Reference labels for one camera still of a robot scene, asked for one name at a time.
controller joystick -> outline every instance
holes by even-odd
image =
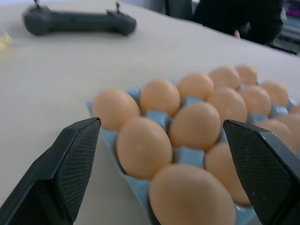
[[[129,35],[135,31],[136,20],[120,11],[117,2],[116,11],[107,14],[89,14],[72,12],[54,12],[40,6],[38,0],[23,15],[23,22],[33,35],[41,36],[52,32],[96,32],[112,31]]]

blue egg carton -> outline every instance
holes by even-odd
[[[136,101],[138,106],[139,98],[141,93],[141,88],[133,88],[128,90],[128,94]],[[195,97],[187,97],[184,101],[181,102],[180,106],[183,107],[185,105],[190,105],[195,102],[203,101],[202,99],[198,99]],[[87,102],[86,106],[91,112],[93,102]],[[156,121],[166,132],[168,130],[169,124],[172,121],[166,112],[154,111],[149,110],[144,115],[148,118],[153,119]],[[119,133],[117,131],[105,130],[100,129],[99,134],[104,139],[108,149],[110,156],[113,160],[113,163],[117,167],[120,175],[127,181],[129,186],[131,187],[133,193],[135,194],[138,202],[142,206],[146,218],[148,220],[149,225],[160,225],[157,219],[154,216],[154,213],[151,209],[149,199],[148,199],[148,190],[151,184],[149,180],[139,180],[134,177],[129,176],[126,172],[122,169],[119,164],[119,161],[116,156],[116,141],[118,138]],[[227,137],[225,131],[222,129],[220,132],[219,142],[227,141]],[[200,168],[204,168],[204,158],[205,154],[203,150],[195,150],[185,146],[175,148],[173,147],[173,163],[178,164],[189,164],[195,165]],[[236,210],[236,225],[247,225],[255,216],[255,211],[252,207],[244,207],[238,204],[235,204]]]

yellow object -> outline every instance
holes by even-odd
[[[4,32],[4,34],[0,36],[0,51],[5,49],[10,44],[10,42],[11,37],[9,36],[9,34]]]

egg carton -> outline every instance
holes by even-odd
[[[139,98],[140,98],[141,91],[142,89],[139,87],[127,91],[128,94],[136,101],[139,107],[140,107]],[[187,97],[184,101],[181,102],[180,106],[184,107],[186,105],[190,105],[199,101],[203,101],[203,100],[195,97]],[[288,114],[289,110],[292,109],[296,104],[297,103],[295,101],[290,99],[286,107],[273,105],[269,116],[261,116],[259,114],[253,113],[248,115],[247,123],[258,123],[262,120],[268,120],[281,114]],[[86,106],[91,112],[93,102],[92,101],[87,102]],[[172,118],[170,118],[166,112],[148,110],[144,116],[156,121],[166,132],[168,130],[169,124],[172,121]],[[109,149],[109,153],[113,160],[113,163],[117,167],[120,175],[127,181],[133,193],[135,194],[138,202],[141,204],[149,225],[159,225],[160,223],[155,218],[148,199],[148,190],[151,181],[136,179],[126,174],[126,172],[122,169],[117,159],[117,155],[115,151],[116,141],[119,135],[117,131],[111,131],[111,130],[106,130],[101,128],[99,134],[103,137]],[[227,137],[224,129],[221,129],[220,137],[218,141],[219,142],[227,141]],[[204,158],[205,158],[204,151],[191,149],[185,146],[178,147],[178,148],[173,147],[172,150],[173,150],[173,161],[172,161],[173,163],[195,165],[204,169]],[[247,225],[255,217],[255,211],[252,207],[244,207],[235,204],[235,210],[236,210],[236,225]]]

table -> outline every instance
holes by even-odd
[[[113,9],[114,2],[49,6],[98,12]],[[0,8],[0,29],[13,38],[0,53],[0,204],[64,127],[89,117],[84,103],[103,89],[126,89],[154,77],[179,79],[191,71],[247,62],[258,68],[260,80],[281,82],[300,101],[300,58],[292,55],[125,4],[122,11],[138,21],[130,37],[108,33],[34,37],[21,22],[26,7]],[[75,224],[146,224],[101,138]]]

